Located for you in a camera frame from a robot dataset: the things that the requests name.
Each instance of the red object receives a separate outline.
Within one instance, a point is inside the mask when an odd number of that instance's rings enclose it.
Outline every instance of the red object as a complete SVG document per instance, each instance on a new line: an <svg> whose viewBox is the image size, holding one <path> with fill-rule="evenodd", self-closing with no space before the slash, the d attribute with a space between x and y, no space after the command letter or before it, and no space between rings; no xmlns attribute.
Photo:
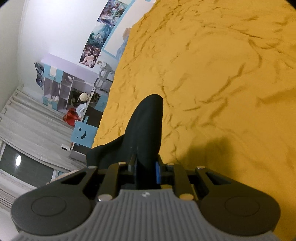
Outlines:
<svg viewBox="0 0 296 241"><path fill-rule="evenodd" d="M70 126L75 126L75 120L81 120L75 111L75 108L70 108L63 117L63 121L67 122Z"/></svg>

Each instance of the white curtain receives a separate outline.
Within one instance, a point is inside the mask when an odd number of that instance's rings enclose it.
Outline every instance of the white curtain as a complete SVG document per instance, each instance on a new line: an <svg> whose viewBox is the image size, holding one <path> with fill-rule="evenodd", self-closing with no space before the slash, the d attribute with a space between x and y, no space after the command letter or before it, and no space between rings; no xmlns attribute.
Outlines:
<svg viewBox="0 0 296 241"><path fill-rule="evenodd" d="M0 188L0 207L1 208L9 212L15 199L16 197L11 195L10 191L7 192Z"/></svg>
<svg viewBox="0 0 296 241"><path fill-rule="evenodd" d="M69 152L61 148L70 144L73 131L62 117L17 89L0 114L0 139L59 171L84 168L85 163L70 159Z"/></svg>

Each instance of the wall poster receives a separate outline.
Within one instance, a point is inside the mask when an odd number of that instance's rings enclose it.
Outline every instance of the wall poster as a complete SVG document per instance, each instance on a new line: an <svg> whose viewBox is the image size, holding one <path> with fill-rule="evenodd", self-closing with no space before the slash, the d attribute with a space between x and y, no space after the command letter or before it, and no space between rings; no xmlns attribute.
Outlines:
<svg viewBox="0 0 296 241"><path fill-rule="evenodd" d="M127 6L119 0L108 0L84 47L79 61L81 64L94 67L104 43Z"/></svg>

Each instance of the gray fabric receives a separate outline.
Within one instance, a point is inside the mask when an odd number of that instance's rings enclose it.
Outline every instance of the gray fabric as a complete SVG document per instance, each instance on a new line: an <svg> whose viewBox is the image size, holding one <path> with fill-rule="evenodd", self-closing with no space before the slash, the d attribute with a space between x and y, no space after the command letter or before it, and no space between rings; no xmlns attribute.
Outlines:
<svg viewBox="0 0 296 241"><path fill-rule="evenodd" d="M62 172L84 168L61 148L73 128L63 114L49 109L17 89L0 115L0 139L28 157Z"/></svg>
<svg viewBox="0 0 296 241"><path fill-rule="evenodd" d="M121 190L97 203L87 221L61 235L37 237L21 232L13 241L279 241L270 231L254 237L224 233L202 216L194 201L182 201L172 189Z"/></svg>

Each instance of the bed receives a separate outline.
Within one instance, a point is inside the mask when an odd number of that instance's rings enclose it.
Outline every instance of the bed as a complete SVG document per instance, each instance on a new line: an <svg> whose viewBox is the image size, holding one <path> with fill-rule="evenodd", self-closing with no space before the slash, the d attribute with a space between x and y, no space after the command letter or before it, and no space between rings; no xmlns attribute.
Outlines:
<svg viewBox="0 0 296 241"><path fill-rule="evenodd" d="M160 155L274 197L296 226L296 11L284 0L158 0L131 30L93 147L164 98Z"/></svg>

